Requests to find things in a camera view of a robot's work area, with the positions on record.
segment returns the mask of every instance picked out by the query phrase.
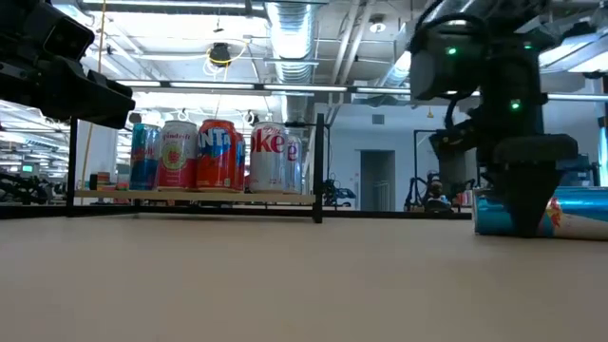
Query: silver soda can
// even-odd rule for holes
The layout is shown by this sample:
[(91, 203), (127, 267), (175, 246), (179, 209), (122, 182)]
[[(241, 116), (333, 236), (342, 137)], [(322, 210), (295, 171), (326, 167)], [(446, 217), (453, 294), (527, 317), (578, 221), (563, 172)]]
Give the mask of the silver soda can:
[(256, 123), (251, 134), (249, 189), (253, 193), (284, 193), (287, 134), (281, 123)]
[(287, 136), (285, 182), (287, 194), (302, 193), (302, 141), (295, 135)]

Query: air duct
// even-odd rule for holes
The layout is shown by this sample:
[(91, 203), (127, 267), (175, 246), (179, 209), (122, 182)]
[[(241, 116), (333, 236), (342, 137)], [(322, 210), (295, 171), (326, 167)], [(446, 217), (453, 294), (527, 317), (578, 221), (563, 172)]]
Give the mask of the air duct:
[[(314, 15), (316, 6), (296, 3), (270, 3), (266, 5), (268, 18), (272, 25), (271, 41), (275, 57), (285, 60), (276, 63), (276, 77), (284, 84), (310, 84), (313, 79), (313, 66), (305, 61), (313, 51)], [(286, 122), (307, 122), (309, 98), (285, 96), (283, 99), (283, 120)]]
[(398, 87), (406, 81), (411, 65), (411, 53), (405, 51), (401, 57), (390, 67), (389, 72), (376, 83), (376, 86)]

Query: metal frame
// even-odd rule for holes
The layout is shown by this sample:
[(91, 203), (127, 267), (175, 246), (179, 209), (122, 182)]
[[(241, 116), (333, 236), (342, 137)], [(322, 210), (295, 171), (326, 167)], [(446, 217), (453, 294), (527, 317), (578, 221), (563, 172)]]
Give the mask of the metal frame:
[(316, 115), (315, 124), (299, 124), (292, 126), (314, 126), (314, 167), (313, 167), (313, 194), (315, 201), (312, 210), (298, 209), (273, 209), (268, 205), (256, 209), (245, 208), (207, 208), (207, 207), (161, 207), (144, 206), (140, 199), (133, 200), (132, 205), (75, 205), (76, 193), (76, 156), (78, 141), (78, 120), (70, 121), (69, 137), (69, 162), (67, 173), (67, 200), (66, 205), (54, 206), (0, 206), (0, 219), (34, 219), (54, 217), (92, 217), (108, 215), (133, 215), (139, 213), (162, 213), (162, 214), (188, 214), (188, 215), (230, 215), (230, 216), (268, 216), (268, 217), (295, 217), (313, 218), (315, 223), (322, 223), (323, 218), (353, 218), (353, 219), (471, 219), (470, 214), (433, 214), (433, 213), (402, 213), (402, 212), (357, 212), (324, 210), (323, 207), (323, 164), (325, 128), (325, 115)]

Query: can lying on side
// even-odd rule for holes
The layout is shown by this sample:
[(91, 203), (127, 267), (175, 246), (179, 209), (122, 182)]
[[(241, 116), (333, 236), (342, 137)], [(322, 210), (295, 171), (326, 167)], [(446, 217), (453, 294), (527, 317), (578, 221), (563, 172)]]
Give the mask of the can lying on side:
[[(473, 220), (481, 235), (516, 234), (504, 205), (475, 190)], [(548, 201), (537, 230), (542, 238), (608, 239), (608, 188), (561, 186)]]
[(157, 185), (161, 128), (152, 124), (136, 123), (131, 140), (130, 190), (154, 190)]

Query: red bull can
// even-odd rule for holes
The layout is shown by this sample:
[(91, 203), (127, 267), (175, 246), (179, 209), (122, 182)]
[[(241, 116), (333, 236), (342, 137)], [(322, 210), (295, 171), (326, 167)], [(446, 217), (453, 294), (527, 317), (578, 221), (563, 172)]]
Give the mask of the red bull can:
[(295, 135), (287, 136), (287, 164), (285, 193), (302, 193), (302, 141)]
[(197, 188), (235, 192), (237, 134), (233, 123), (205, 120), (199, 130)]
[(131, 140), (130, 190), (154, 190), (157, 185), (161, 128), (152, 124), (136, 123)]
[(161, 131), (159, 190), (192, 189), (197, 180), (197, 126), (169, 121)]
[(237, 133), (237, 166), (235, 171), (235, 190), (242, 192), (245, 185), (245, 157), (247, 155), (247, 144), (242, 134)]
[(256, 123), (251, 135), (251, 192), (284, 193), (286, 164), (285, 126), (281, 123)]
[[(490, 190), (475, 190), (473, 220), (480, 235), (515, 236), (511, 217)], [(547, 202), (540, 238), (608, 239), (608, 188), (560, 186)]]

